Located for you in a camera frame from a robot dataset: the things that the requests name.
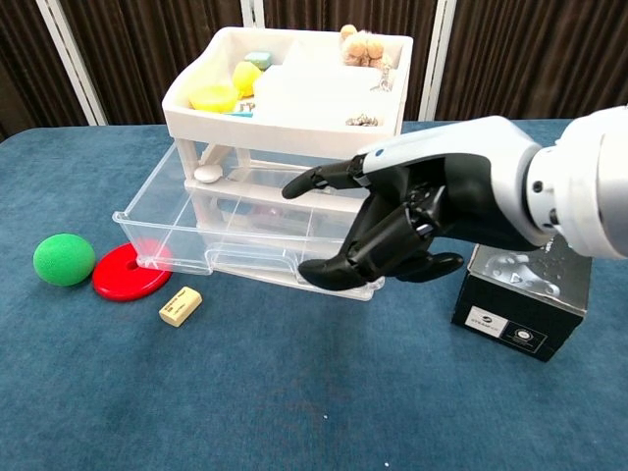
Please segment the beige eraser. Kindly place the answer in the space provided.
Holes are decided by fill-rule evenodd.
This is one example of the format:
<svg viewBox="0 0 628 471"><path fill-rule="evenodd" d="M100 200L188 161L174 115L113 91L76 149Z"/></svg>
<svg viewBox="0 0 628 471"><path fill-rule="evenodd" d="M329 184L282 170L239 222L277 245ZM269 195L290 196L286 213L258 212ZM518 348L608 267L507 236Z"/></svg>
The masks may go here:
<svg viewBox="0 0 628 471"><path fill-rule="evenodd" d="M190 287L182 287L160 310L160 318L178 328L201 304L201 294Z"/></svg>

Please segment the green foam ball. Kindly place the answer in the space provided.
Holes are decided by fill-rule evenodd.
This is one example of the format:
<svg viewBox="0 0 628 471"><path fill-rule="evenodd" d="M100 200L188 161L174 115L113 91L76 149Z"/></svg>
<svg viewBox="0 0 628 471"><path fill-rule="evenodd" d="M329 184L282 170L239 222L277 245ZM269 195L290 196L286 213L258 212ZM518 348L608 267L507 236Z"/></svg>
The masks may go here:
<svg viewBox="0 0 628 471"><path fill-rule="evenodd" d="M44 239L34 250L33 269L44 282L70 287L83 282L96 261L89 241L79 235L59 233Z"/></svg>

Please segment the blue felt table cover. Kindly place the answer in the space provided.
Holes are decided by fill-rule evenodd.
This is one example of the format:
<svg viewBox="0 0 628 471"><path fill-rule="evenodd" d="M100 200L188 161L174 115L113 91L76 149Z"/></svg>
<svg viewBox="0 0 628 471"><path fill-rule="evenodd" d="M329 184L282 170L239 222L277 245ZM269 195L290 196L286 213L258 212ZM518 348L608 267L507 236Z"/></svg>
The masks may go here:
<svg viewBox="0 0 628 471"><path fill-rule="evenodd" d="M628 471L628 262L541 362L450 321L463 276L368 302L175 274L131 303L32 267L56 233L98 254L169 148L162 126L0 142L0 471ZM202 296L178 327L159 310Z"/></svg>

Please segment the dark pleated curtain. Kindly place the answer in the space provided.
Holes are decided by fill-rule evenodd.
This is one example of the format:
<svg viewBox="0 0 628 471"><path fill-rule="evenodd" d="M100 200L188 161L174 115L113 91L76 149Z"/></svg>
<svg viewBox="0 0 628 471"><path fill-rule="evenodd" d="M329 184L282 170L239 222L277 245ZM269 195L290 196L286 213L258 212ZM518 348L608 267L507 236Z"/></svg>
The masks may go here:
<svg viewBox="0 0 628 471"><path fill-rule="evenodd" d="M160 124L177 74L242 0L59 0L108 123ZM267 27L412 38L418 116L438 0L261 0ZM628 0L456 0L440 120L575 118L628 104ZM0 0L0 141L86 117L36 0Z"/></svg>

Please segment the beige plush toy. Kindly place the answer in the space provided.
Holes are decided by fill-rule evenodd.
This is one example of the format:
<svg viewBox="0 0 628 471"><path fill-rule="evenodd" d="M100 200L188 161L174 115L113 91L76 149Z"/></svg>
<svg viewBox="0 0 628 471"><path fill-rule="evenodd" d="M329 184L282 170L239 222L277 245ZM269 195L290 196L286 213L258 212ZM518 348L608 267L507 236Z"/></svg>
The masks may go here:
<svg viewBox="0 0 628 471"><path fill-rule="evenodd" d="M342 62L347 66L380 69L385 62L383 42L373 33L346 24L340 28Z"/></svg>

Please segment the yellow round lid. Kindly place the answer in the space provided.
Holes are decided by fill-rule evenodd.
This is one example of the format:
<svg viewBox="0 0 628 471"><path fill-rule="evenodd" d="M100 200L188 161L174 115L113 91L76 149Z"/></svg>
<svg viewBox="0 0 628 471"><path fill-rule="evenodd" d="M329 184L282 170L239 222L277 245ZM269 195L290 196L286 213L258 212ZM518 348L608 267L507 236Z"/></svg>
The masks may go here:
<svg viewBox="0 0 628 471"><path fill-rule="evenodd" d="M238 90L226 84L203 86L193 90L188 96L193 109L211 113L229 113L238 100Z"/></svg>

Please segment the white plastic drawer organizer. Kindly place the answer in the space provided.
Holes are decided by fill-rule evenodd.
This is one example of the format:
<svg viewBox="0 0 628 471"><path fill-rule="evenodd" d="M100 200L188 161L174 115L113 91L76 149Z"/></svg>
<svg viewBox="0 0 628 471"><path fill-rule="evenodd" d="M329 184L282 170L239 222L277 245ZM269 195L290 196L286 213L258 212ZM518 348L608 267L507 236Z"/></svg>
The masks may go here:
<svg viewBox="0 0 628 471"><path fill-rule="evenodd" d="M168 131L184 169L200 164L198 142L285 154L315 156L326 164L351 158L360 148L399 134L407 96L413 42L376 35L392 60L392 90L372 91L377 69L342 62L340 33L296 29L226 27L174 80L163 102ZM195 110L188 96L211 84L233 85L236 64L250 51L268 51L273 65L239 98L233 111L252 118ZM349 117L376 117L377 127L347 126Z"/></svg>

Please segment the white partition post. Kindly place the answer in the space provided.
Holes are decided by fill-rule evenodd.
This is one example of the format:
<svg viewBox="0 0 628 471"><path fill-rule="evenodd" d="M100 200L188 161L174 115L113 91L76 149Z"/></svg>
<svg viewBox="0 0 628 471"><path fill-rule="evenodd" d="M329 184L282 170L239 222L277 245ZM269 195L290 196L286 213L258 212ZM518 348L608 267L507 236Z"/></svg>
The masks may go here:
<svg viewBox="0 0 628 471"><path fill-rule="evenodd" d="M456 6L457 0L437 1L418 111L419 122L433 121L436 118Z"/></svg>
<svg viewBox="0 0 628 471"><path fill-rule="evenodd" d="M35 0L78 104L90 126L107 126L100 99L60 0Z"/></svg>
<svg viewBox="0 0 628 471"><path fill-rule="evenodd" d="M264 0L239 0L244 27L265 27Z"/></svg>

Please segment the red plastic disc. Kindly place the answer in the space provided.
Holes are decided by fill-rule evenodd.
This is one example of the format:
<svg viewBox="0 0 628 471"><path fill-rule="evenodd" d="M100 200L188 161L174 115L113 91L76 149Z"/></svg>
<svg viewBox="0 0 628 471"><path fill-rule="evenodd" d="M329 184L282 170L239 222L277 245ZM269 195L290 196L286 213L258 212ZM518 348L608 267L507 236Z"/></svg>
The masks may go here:
<svg viewBox="0 0 628 471"><path fill-rule="evenodd" d="M140 264L136 247L132 242L126 242L99 260L92 273L92 284L103 298L128 302L155 292L172 274L171 266L161 260L148 266Z"/></svg>

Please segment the small yellow ball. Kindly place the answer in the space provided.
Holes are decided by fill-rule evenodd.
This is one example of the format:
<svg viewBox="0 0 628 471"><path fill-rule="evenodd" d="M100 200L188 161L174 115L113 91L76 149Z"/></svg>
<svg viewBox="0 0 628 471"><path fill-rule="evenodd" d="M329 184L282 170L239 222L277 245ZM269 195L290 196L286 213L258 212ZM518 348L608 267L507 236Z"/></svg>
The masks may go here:
<svg viewBox="0 0 628 471"><path fill-rule="evenodd" d="M240 98L254 94L253 85L262 76L263 71L249 61L240 61L236 64L232 74L232 83Z"/></svg>

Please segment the clear plastic drawer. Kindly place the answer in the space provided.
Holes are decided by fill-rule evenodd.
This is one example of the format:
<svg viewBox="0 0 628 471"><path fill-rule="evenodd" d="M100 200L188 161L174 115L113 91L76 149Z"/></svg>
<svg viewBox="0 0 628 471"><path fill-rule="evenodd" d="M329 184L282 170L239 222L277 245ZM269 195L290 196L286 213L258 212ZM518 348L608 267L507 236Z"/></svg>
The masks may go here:
<svg viewBox="0 0 628 471"><path fill-rule="evenodd" d="M195 152L200 164L222 169L217 181L187 174L171 145L127 208L114 214L138 264L313 290L299 265L339 252L367 190L327 187L286 200L283 187L326 159L204 142Z"/></svg>

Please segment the black printed carton box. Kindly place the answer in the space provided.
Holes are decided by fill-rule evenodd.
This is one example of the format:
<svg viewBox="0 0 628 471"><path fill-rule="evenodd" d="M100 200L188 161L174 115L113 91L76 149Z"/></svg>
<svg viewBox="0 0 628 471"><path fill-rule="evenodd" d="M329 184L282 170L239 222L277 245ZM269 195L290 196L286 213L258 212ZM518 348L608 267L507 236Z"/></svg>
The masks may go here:
<svg viewBox="0 0 628 471"><path fill-rule="evenodd" d="M476 245L451 323L547 362L588 313L592 265L558 235L534 251Z"/></svg>

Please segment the metal keyring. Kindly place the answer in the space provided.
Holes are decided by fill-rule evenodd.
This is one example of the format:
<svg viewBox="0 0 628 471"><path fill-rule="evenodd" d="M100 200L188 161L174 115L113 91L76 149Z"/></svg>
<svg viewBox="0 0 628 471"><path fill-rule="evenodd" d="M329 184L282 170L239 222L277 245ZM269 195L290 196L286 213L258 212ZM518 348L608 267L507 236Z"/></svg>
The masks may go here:
<svg viewBox="0 0 628 471"><path fill-rule="evenodd" d="M393 88L393 65L390 56L384 53L378 59L371 59L369 65L380 72L378 82L371 90L390 92Z"/></svg>

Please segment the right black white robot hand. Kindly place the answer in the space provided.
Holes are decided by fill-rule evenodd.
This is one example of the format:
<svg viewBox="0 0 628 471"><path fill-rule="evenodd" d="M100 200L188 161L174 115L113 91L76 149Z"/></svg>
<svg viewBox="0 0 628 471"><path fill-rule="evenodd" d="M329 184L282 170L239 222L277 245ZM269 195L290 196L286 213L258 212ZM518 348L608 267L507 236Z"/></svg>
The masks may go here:
<svg viewBox="0 0 628 471"><path fill-rule="evenodd" d="M343 161L312 167L282 189L365 188L369 194L329 259L309 259L298 272L332 291L394 277L425 283L457 270L453 252L433 254L437 237L531 251L549 234L534 221L527 174L541 145L500 116L411 131L357 150Z"/></svg>

